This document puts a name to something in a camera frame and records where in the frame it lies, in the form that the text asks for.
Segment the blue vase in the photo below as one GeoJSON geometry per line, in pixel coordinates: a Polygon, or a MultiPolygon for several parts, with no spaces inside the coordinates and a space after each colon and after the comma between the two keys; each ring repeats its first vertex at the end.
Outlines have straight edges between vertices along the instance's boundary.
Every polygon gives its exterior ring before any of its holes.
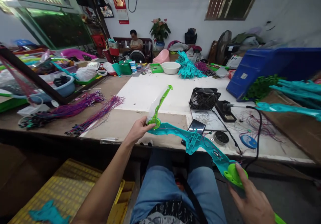
{"type": "Polygon", "coordinates": [[[156,43],[155,43],[155,49],[156,49],[157,51],[160,52],[161,50],[164,49],[164,47],[165,47],[165,42],[156,41],[156,43]]]}

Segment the white bowl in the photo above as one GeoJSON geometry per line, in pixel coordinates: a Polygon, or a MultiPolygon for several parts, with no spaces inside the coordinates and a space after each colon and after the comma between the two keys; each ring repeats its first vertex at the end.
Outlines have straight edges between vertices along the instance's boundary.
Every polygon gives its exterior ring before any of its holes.
{"type": "Polygon", "coordinates": [[[164,73],[166,73],[166,74],[176,74],[176,73],[178,73],[178,70],[180,67],[181,67],[181,65],[176,62],[162,63],[162,68],[164,70],[164,73]]]}

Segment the jeans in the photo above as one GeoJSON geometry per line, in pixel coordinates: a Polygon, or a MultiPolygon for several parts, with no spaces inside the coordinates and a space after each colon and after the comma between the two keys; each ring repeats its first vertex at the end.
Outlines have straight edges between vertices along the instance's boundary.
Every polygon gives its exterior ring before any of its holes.
{"type": "MultiPolygon", "coordinates": [[[[212,160],[207,153],[194,153],[190,156],[187,183],[199,201],[208,223],[226,223],[212,160]]],[[[166,150],[155,148],[149,159],[130,224],[145,219],[156,204],[169,200],[182,200],[197,216],[191,200],[175,183],[170,154],[166,150]]]]}

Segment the bench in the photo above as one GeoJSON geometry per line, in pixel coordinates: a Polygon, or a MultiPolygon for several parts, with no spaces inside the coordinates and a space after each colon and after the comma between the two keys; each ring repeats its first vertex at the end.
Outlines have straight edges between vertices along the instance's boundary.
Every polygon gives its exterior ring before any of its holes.
{"type": "MultiPolygon", "coordinates": [[[[151,51],[153,48],[153,41],[150,38],[140,38],[143,41],[142,52],[145,56],[146,62],[151,62],[151,51]]],[[[132,38],[114,38],[114,41],[118,43],[119,49],[125,49],[130,46],[132,38]]]]}

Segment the yellow plastic crate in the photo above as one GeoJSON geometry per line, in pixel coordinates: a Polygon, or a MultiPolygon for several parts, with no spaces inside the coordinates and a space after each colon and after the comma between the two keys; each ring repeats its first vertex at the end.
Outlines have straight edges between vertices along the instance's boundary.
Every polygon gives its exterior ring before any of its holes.
{"type": "MultiPolygon", "coordinates": [[[[50,200],[54,200],[54,206],[63,218],[71,216],[70,223],[101,174],[97,169],[68,159],[8,224],[36,224],[28,211],[40,210],[50,200]]],[[[121,181],[108,224],[123,223],[134,184],[121,181]]]]}

